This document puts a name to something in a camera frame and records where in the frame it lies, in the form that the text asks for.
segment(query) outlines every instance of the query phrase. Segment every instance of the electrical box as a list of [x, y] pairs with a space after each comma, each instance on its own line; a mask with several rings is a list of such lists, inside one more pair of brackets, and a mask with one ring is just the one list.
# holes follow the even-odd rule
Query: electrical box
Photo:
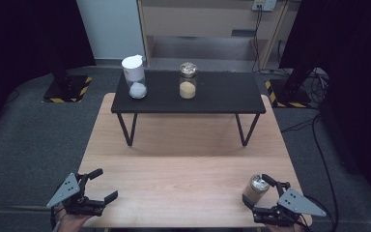
[[275, 9], [276, 0], [254, 0], [252, 3], [252, 11], [259, 12], [260, 7], [263, 12], [271, 12]]

